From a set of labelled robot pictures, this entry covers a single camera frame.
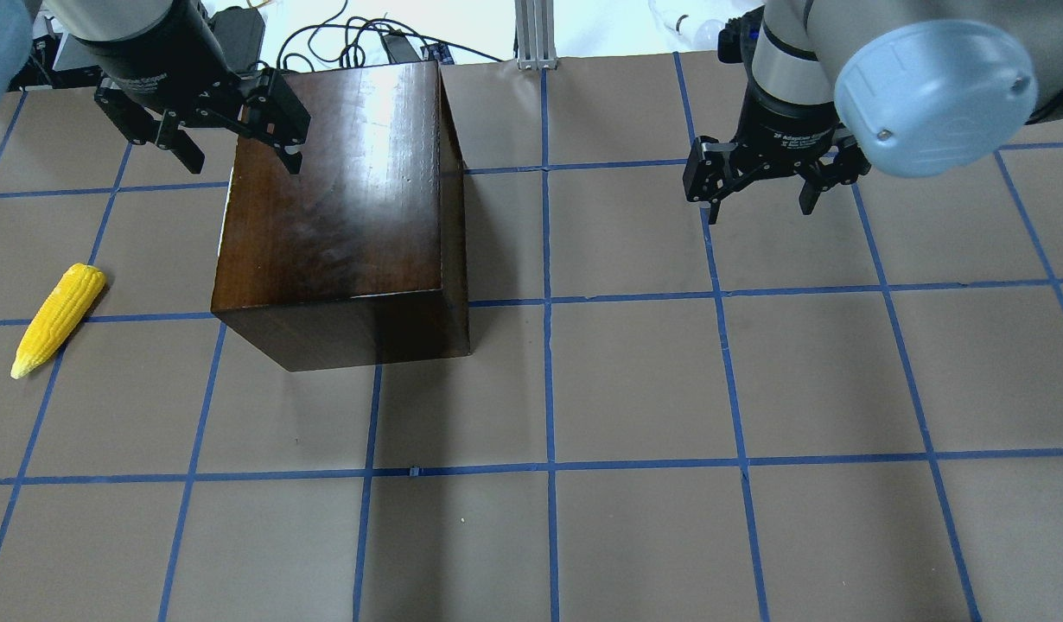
metal bracket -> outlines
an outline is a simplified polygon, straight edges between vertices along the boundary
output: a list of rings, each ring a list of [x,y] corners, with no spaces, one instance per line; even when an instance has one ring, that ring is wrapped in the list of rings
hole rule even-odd
[[[516,0],[516,66],[555,68],[555,0]]]

corn cob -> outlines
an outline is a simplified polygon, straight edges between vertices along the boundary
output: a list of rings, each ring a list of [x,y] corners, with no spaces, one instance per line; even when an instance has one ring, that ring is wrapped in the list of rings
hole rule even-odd
[[[43,366],[78,326],[103,287],[104,272],[92,265],[72,265],[29,323],[10,376],[20,379]]]

glossy brown surface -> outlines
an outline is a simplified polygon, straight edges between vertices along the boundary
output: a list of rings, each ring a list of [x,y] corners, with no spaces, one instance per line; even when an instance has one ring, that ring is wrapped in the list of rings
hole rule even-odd
[[[468,353],[461,156],[431,63],[289,77],[302,172],[240,139],[212,310],[290,370]]]

wooden box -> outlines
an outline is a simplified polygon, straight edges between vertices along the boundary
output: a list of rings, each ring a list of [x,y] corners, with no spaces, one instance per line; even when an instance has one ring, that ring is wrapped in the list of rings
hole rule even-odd
[[[469,354],[461,154],[436,63],[288,75],[300,174],[240,138],[212,310],[290,371]]]

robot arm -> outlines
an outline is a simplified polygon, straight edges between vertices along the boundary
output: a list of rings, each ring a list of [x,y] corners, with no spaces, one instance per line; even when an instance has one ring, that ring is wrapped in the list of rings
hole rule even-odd
[[[299,172],[309,113],[274,68],[248,79],[229,70],[197,0],[47,5],[104,70],[95,101],[134,145],[153,142],[199,173],[205,156],[183,127],[224,127],[266,142]]]
[[[770,0],[719,53],[746,68],[740,125],[697,137],[682,179],[713,222],[750,182],[804,178],[807,215],[871,163],[930,176],[1063,118],[1063,0]]]

